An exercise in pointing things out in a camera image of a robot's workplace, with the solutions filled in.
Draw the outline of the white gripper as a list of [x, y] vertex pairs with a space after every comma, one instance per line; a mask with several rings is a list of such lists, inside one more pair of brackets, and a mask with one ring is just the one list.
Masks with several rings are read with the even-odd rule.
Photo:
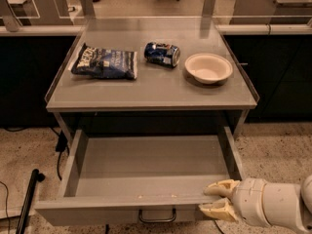
[[266, 183], [267, 181], [262, 178], [246, 178], [242, 181], [226, 179], [212, 183], [204, 188], [203, 193], [206, 196], [218, 195], [226, 198], [201, 204], [199, 209], [204, 215], [213, 219], [237, 222], [240, 217], [250, 226], [269, 227], [263, 209]]

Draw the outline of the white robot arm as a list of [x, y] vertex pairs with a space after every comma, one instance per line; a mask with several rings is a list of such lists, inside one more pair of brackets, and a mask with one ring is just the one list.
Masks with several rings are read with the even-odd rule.
[[273, 183], [263, 178], [222, 180], [204, 189], [206, 196], [220, 196], [199, 206], [211, 218], [243, 220], [256, 227], [285, 227], [296, 234], [312, 232], [312, 175], [301, 184]]

